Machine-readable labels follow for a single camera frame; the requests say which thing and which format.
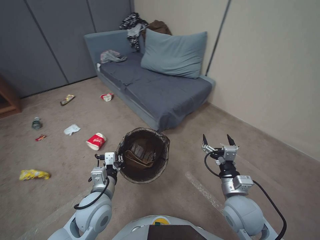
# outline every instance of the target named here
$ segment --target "white paper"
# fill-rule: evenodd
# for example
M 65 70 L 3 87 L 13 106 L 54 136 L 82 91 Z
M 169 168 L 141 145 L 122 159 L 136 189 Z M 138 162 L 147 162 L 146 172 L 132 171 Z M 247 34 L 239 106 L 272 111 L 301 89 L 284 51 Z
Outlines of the white paper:
M 66 128 L 63 132 L 65 135 L 71 136 L 74 132 L 78 132 L 81 128 L 79 128 L 76 124 L 72 124 L 70 127 Z

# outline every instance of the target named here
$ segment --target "wooden shelf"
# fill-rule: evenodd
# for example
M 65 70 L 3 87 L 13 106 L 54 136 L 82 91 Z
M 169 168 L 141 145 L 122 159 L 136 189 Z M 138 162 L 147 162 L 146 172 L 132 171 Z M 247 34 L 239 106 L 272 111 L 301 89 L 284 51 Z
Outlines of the wooden shelf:
M 0 77 L 0 118 L 21 112 L 20 99 L 14 90 Z

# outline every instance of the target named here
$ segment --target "red and white cup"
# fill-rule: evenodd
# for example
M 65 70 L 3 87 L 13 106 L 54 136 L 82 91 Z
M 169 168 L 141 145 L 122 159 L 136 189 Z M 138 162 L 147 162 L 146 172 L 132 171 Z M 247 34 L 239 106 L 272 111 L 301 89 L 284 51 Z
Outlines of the red and white cup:
M 108 94 L 102 94 L 100 96 L 100 98 L 103 100 L 103 101 L 106 101 L 106 102 L 109 102 L 111 101 L 111 99 L 113 98 L 114 94 L 113 93 L 108 93 Z
M 96 133 L 91 138 L 89 138 L 89 140 L 86 141 L 86 143 L 89 146 L 89 148 L 98 151 L 100 147 L 106 142 L 106 140 L 107 138 L 103 134 Z

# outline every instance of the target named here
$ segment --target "black and white clothing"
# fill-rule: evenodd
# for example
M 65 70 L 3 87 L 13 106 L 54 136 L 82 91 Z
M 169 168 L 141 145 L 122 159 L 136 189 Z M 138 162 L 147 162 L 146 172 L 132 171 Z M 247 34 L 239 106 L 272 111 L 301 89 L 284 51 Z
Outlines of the black and white clothing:
M 139 36 L 141 30 L 145 29 L 148 26 L 148 23 L 141 19 L 139 13 L 133 12 L 128 17 L 122 20 L 120 29 L 127 29 L 127 39 L 130 42 L 130 46 L 139 50 Z

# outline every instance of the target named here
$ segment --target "sofa cushion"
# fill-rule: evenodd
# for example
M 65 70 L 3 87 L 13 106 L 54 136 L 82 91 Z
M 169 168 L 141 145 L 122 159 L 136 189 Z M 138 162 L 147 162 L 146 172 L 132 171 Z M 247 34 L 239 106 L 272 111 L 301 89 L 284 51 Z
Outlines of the sofa cushion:
M 147 29 L 141 67 L 171 76 L 197 78 L 206 42 L 207 32 L 170 36 Z
M 208 98 L 212 84 L 197 78 L 163 75 L 140 67 L 141 53 L 122 63 L 104 63 L 100 72 L 130 100 L 148 112 L 158 130 L 177 126 Z

